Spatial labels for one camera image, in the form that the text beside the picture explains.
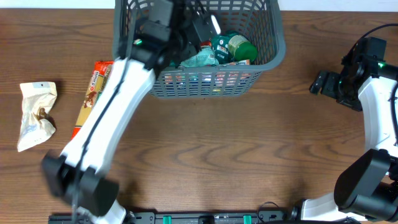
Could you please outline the red spaghetti packet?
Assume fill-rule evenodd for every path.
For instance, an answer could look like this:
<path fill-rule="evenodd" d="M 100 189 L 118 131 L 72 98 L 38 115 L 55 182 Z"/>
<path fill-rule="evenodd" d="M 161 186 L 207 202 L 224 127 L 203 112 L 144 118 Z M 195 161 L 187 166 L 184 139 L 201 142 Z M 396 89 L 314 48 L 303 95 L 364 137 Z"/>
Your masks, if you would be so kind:
<path fill-rule="evenodd" d="M 96 102 L 102 95 L 102 92 L 109 79 L 113 61 L 97 61 L 95 62 L 95 67 L 88 84 L 88 89 L 85 93 L 85 98 L 81 104 L 81 109 L 73 128 L 72 138 L 74 138 L 81 127 L 84 125 L 85 121 L 89 117 L 91 111 L 95 107 Z"/>

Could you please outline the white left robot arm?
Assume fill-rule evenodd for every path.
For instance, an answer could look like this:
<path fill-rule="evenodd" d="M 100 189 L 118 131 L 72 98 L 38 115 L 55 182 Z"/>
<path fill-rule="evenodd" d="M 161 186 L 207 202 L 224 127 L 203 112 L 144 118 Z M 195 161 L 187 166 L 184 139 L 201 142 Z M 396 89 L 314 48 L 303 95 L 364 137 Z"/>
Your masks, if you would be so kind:
<path fill-rule="evenodd" d="M 76 136 L 42 170 L 51 194 L 72 207 L 72 223 L 126 223 L 119 185 L 106 178 L 117 145 L 143 97 L 171 63 L 197 53 L 221 32 L 200 1 L 155 1 L 143 14 L 132 1 L 116 1 L 112 71 Z"/>

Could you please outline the beige paper snack bag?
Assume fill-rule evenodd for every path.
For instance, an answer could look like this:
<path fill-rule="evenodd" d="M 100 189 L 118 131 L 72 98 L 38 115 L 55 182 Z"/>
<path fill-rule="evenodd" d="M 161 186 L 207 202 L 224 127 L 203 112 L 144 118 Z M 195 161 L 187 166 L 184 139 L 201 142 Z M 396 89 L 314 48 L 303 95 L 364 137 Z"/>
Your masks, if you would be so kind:
<path fill-rule="evenodd" d="M 57 99 L 54 82 L 21 83 L 22 119 L 17 151 L 22 152 L 47 141 L 56 131 L 49 112 Z"/>

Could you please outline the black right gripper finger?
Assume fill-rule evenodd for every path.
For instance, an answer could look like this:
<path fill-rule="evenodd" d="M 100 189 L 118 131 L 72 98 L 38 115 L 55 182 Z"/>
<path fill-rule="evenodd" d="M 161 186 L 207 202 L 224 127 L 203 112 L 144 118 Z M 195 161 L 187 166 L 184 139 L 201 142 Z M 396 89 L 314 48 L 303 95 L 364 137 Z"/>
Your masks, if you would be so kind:
<path fill-rule="evenodd" d="M 338 98 L 338 86 L 341 75 L 335 72 L 322 72 L 322 75 L 323 84 L 320 93 L 336 100 Z"/>
<path fill-rule="evenodd" d="M 326 87 L 326 81 L 328 78 L 328 72 L 326 70 L 321 70 L 316 76 L 313 83 L 310 85 L 309 91 L 310 93 L 317 95 L 319 92 L 322 92 Z"/>

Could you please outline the green coffee sachet bag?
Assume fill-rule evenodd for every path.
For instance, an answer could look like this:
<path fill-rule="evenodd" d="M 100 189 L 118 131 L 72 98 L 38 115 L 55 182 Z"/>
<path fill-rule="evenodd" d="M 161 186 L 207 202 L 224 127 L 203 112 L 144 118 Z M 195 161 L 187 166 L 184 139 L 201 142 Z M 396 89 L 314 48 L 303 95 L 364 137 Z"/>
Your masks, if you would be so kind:
<path fill-rule="evenodd" d="M 217 35 L 211 40 L 201 43 L 202 47 L 211 47 L 215 53 L 215 58 L 219 61 L 219 65 L 235 62 L 236 60 L 228 50 L 229 37 L 225 35 Z M 182 67 L 180 63 L 177 65 L 171 61 L 170 66 Z"/>

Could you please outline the mint green snack packet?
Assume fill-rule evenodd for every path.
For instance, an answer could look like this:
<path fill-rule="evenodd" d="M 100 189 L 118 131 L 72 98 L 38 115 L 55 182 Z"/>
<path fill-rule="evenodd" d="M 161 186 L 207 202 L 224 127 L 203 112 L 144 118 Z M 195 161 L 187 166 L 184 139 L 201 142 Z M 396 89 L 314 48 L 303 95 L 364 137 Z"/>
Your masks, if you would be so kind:
<path fill-rule="evenodd" d="M 215 58 L 215 53 L 211 47 L 202 47 L 199 53 L 182 61 L 180 65 L 186 68 L 217 66 L 219 61 Z"/>

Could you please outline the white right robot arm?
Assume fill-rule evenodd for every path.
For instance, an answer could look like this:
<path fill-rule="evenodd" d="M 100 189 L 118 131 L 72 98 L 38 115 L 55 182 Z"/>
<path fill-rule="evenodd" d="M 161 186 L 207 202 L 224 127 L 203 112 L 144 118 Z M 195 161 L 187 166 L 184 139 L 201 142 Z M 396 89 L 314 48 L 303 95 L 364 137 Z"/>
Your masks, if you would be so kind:
<path fill-rule="evenodd" d="M 291 223 L 397 222 L 397 67 L 387 42 L 365 33 L 341 59 L 340 73 L 319 72 L 309 91 L 364 118 L 365 153 L 338 177 L 332 193 L 292 208 Z"/>

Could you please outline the colourful tissue multipack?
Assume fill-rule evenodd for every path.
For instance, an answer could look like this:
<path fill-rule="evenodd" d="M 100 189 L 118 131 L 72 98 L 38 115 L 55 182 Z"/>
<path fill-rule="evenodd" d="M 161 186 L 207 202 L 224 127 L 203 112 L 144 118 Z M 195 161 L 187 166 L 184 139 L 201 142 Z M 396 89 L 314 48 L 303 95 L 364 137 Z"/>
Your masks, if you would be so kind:
<path fill-rule="evenodd" d="M 250 64 L 251 64 L 251 61 L 249 59 L 247 59 L 247 60 L 240 60 L 240 61 L 225 63 L 225 64 L 223 64 L 223 66 L 227 66 L 227 65 L 250 65 Z"/>

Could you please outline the green lid jar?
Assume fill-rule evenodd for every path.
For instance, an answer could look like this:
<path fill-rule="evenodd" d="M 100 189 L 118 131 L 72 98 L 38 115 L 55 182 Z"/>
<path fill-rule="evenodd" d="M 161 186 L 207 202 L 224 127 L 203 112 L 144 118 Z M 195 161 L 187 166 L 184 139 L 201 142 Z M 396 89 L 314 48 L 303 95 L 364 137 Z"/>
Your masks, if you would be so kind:
<path fill-rule="evenodd" d="M 238 33 L 232 33 L 229 37 L 228 50 L 235 60 L 255 61 L 258 55 L 255 45 L 245 38 L 245 36 Z"/>

